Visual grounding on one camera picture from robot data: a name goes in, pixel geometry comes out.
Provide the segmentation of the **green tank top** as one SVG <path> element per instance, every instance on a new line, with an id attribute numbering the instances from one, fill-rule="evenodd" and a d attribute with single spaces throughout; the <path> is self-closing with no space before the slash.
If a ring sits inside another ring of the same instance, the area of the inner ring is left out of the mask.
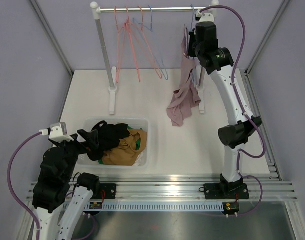
<path id="1" fill-rule="evenodd" d="M 105 151 L 99 163 L 109 166 L 132 166 L 145 148 L 146 143 L 140 138 L 136 140 L 128 137 L 122 139 L 118 147 Z"/>

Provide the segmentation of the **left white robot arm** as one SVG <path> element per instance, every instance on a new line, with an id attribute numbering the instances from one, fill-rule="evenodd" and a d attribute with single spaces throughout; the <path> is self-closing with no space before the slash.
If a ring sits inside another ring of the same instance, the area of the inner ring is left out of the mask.
<path id="1" fill-rule="evenodd" d="M 99 149 L 98 131 L 83 129 L 76 134 L 50 130 L 49 141 L 54 145 L 43 155 L 38 182 L 33 189 L 32 205 L 38 217 L 37 233 L 42 240 L 70 240 L 90 199 L 100 195 L 100 178 L 82 173 L 72 199 L 63 216 L 61 211 L 71 188 L 70 182 L 78 157 Z"/>

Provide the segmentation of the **aluminium mounting rail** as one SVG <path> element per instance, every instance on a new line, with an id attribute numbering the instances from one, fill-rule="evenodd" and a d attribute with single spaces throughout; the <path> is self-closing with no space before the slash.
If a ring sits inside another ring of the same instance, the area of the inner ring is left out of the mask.
<path id="1" fill-rule="evenodd" d="M 276 173 L 256 176 L 263 187 L 264 202 L 296 202 L 295 188 L 290 181 L 282 181 Z M 204 184 L 220 181 L 218 174 L 153 175 L 133 174 L 126 176 L 99 175 L 101 183 L 116 184 L 118 201 L 197 202 L 204 201 L 199 191 Z"/>

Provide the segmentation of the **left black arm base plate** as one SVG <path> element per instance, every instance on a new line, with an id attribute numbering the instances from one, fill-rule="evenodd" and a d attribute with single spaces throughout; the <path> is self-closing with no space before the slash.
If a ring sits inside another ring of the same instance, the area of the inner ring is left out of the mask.
<path id="1" fill-rule="evenodd" d="M 101 183 L 92 196 L 92 200 L 115 200 L 117 185 L 115 183 Z"/>

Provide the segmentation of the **white plastic basket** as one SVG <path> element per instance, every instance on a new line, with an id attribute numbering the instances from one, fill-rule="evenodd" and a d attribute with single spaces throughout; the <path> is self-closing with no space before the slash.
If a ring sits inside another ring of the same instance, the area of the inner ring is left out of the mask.
<path id="1" fill-rule="evenodd" d="M 91 169 L 105 169 L 105 170 L 139 170 L 144 169 L 149 164 L 151 158 L 151 124 L 147 118 L 144 117 L 130 117 L 130 116 L 96 116 L 86 118 L 83 122 L 83 129 L 87 132 L 91 131 L 92 128 L 100 121 L 106 121 L 108 124 L 127 124 L 132 129 L 142 129 L 147 132 L 147 146 L 143 151 L 146 158 L 144 166 L 114 166 L 114 165 L 103 165 L 99 161 L 92 161 L 86 154 L 78 157 L 77 166 Z"/>

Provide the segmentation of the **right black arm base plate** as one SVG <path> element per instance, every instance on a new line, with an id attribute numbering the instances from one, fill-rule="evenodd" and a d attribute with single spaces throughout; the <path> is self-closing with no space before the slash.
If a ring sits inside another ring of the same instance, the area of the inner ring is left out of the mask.
<path id="1" fill-rule="evenodd" d="M 206 200 L 249 200 L 248 186 L 243 183 L 240 187 L 224 192 L 219 183 L 205 183 L 199 188 Z"/>

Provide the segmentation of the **blue hanger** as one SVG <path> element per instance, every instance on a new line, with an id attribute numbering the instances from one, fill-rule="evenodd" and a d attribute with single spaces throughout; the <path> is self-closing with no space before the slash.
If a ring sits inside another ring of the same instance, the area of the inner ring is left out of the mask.
<path id="1" fill-rule="evenodd" d="M 147 37 L 147 39 L 149 41 L 150 47 L 151 47 L 151 49 L 153 51 L 153 54 L 156 57 L 158 65 L 159 65 L 159 67 L 161 69 L 162 79 L 165 79 L 167 81 L 169 79 L 169 74 L 168 74 L 168 71 L 167 71 L 166 66 L 164 64 L 163 54 L 162 54 L 161 49 L 159 48 L 159 42 L 157 40 L 156 33 L 154 32 L 154 28 L 153 28 L 153 10 L 152 10 L 152 7 L 150 7 L 150 6 L 148 6 L 148 8 L 149 8 L 149 11 L 150 11 L 150 22 L 149 22 L 149 26 L 147 26 L 145 24 L 145 22 L 144 22 L 144 19 L 143 19 L 144 32 L 145 32 L 146 37 Z M 141 15 L 141 20 L 138 20 L 137 18 L 133 17 L 132 18 L 132 23 L 133 23 L 132 26 L 133 26 L 133 29 L 135 30 L 135 33 L 137 35 L 139 35 L 140 38 L 141 38 L 141 40 L 139 40 L 138 43 L 139 43 L 140 48 L 142 49 L 142 51 L 143 51 L 143 53 L 144 53 L 144 55 L 145 55 L 145 57 L 147 59 L 148 50 L 147 50 L 146 44 L 145 44 L 145 42 L 143 40 L 143 36 L 140 33 L 140 30 L 141 30 L 141 21 L 142 21 L 142 15 Z"/>
<path id="2" fill-rule="evenodd" d="M 195 19 L 194 5 L 191 4 L 190 7 L 191 7 L 191 12 L 192 12 L 190 28 L 188 29 L 187 27 L 185 27 L 185 47 L 186 47 L 187 52 L 189 51 L 189 40 L 190 40 L 189 32 L 191 32 L 193 30 L 193 23 L 194 23 L 194 19 Z M 190 73 L 191 81 L 194 84 L 194 86 L 196 85 L 195 72 L 196 72 L 196 69 L 194 68 Z"/>

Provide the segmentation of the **white metal clothes rack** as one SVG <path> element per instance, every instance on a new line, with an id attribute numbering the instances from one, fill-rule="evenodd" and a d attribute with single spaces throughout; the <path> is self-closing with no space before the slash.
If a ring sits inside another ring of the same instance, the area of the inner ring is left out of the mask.
<path id="1" fill-rule="evenodd" d="M 215 19 L 216 19 L 216 11 L 215 11 L 215 7 L 218 6 L 219 1 L 217 0 L 213 0 L 211 2 L 211 5 L 209 5 L 208 7 L 206 7 L 205 9 L 201 8 L 201 7 L 194 7 L 194 20 L 195 20 L 195 14 L 197 12 L 197 10 L 201 10 L 203 11 L 212 11 L 212 13 L 215 15 Z M 105 38 L 104 38 L 104 33 L 103 33 L 103 28 L 102 28 L 102 24 L 101 24 L 101 14 L 102 13 L 108 13 L 108 12 L 113 12 L 114 13 L 114 9 L 102 9 L 97 2 L 93 1 L 90 4 L 90 8 L 92 10 L 92 15 L 93 18 L 95 20 L 96 23 L 96 28 L 97 28 L 97 33 L 98 33 L 98 37 L 99 37 L 99 41 L 100 41 L 100 46 L 101 46 L 101 50 L 102 50 L 102 55 L 103 55 L 103 60 L 104 60 L 104 64 L 105 64 L 105 69 L 106 69 L 106 73 L 108 76 L 108 82 L 109 82 L 109 88 L 108 88 L 108 93 L 109 93 L 109 109 L 108 109 L 108 113 L 113 116 L 116 113 L 116 95 L 117 95 L 117 91 L 118 91 L 118 86 L 116 83 L 116 72 L 117 72 L 117 68 L 111 67 L 110 64 L 110 60 L 109 60 L 109 56 L 108 56 L 108 51 L 107 51 L 107 47 L 106 47 L 106 43 L 105 43 Z M 125 12 L 126 13 L 126 7 L 125 8 L 117 8 L 116 9 L 117 12 Z M 140 12 L 140 9 L 138 7 L 136 8 L 128 8 L 129 12 Z M 152 7 L 152 11 L 154 12 L 189 12 L 192 11 L 191 7 Z M 143 8 L 143 12 L 150 12 L 149 11 L 149 7 Z"/>

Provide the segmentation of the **pink tank top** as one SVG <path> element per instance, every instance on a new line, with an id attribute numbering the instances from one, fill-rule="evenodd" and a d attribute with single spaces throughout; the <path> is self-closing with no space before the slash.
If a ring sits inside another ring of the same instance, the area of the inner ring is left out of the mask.
<path id="1" fill-rule="evenodd" d="M 182 127 L 185 119 L 192 116 L 192 109 L 201 103 L 193 82 L 196 61 L 188 55 L 188 29 L 184 28 L 181 42 L 180 84 L 173 92 L 171 102 L 166 109 L 167 116 L 174 127 Z"/>

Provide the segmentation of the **brown tank top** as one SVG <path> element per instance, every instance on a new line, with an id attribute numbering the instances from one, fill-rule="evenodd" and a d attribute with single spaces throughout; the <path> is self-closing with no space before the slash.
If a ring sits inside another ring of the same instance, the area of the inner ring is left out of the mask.
<path id="1" fill-rule="evenodd" d="M 98 162 L 107 166 L 139 167 L 147 147 L 148 133 L 142 129 L 128 128 L 129 136 L 120 140 L 118 147 L 105 151 Z"/>

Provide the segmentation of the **white tank top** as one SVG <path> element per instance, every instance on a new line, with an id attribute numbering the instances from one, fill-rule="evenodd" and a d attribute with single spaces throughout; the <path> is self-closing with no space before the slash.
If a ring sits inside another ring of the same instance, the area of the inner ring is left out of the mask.
<path id="1" fill-rule="evenodd" d="M 145 154 L 142 152 L 138 155 L 136 161 L 132 165 L 133 167 L 142 167 L 146 164 L 146 157 Z"/>

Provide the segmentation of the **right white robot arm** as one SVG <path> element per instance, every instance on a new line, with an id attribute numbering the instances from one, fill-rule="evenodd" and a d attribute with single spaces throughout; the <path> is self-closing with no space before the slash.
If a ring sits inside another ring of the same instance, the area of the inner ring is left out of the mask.
<path id="1" fill-rule="evenodd" d="M 188 55 L 198 58 L 201 70 L 207 72 L 215 83 L 228 119 L 228 125 L 218 130 L 218 137 L 224 145 L 224 170 L 220 181 L 206 183 L 200 191 L 207 200 L 247 200 L 248 187 L 238 169 L 241 150 L 262 120 L 253 115 L 239 93 L 233 58 L 227 48 L 219 47 L 216 25 L 211 21 L 199 22 L 189 36 Z"/>

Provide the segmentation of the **black tank top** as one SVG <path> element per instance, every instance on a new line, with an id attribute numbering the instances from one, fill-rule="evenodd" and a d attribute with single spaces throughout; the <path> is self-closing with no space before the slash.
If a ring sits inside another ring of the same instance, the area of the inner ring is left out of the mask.
<path id="1" fill-rule="evenodd" d="M 130 136 L 128 125 L 125 123 L 108 124 L 106 121 L 102 120 L 91 130 L 98 131 L 99 141 L 98 149 L 87 154 L 89 159 L 93 162 L 101 160 L 107 151 L 119 146 L 120 140 Z"/>

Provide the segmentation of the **pink wire hanger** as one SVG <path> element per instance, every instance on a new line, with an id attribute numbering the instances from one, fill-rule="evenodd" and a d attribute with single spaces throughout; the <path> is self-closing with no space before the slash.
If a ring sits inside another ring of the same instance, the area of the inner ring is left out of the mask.
<path id="1" fill-rule="evenodd" d="M 126 44 L 126 33 L 127 33 L 127 22 L 120 25 L 117 18 L 117 8 L 114 8 L 114 18 L 117 29 L 117 67 L 116 67 L 116 83 L 120 83 L 120 74 L 124 61 L 125 44 Z"/>

